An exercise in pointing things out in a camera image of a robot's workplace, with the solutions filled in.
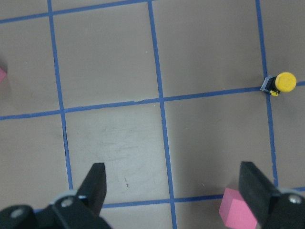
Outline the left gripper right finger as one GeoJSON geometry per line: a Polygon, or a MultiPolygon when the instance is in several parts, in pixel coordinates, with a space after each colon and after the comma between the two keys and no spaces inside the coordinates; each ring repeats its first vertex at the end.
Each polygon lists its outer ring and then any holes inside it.
{"type": "Polygon", "coordinates": [[[250,161],[240,163],[239,192],[259,223],[267,222],[282,194],[250,161]]]}

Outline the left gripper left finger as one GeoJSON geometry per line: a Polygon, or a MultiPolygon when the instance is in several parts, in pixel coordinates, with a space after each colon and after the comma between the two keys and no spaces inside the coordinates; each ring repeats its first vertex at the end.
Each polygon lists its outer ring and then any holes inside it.
{"type": "Polygon", "coordinates": [[[76,196],[91,212],[99,216],[106,198],[106,170],[104,163],[94,163],[77,190],[76,196]]]}

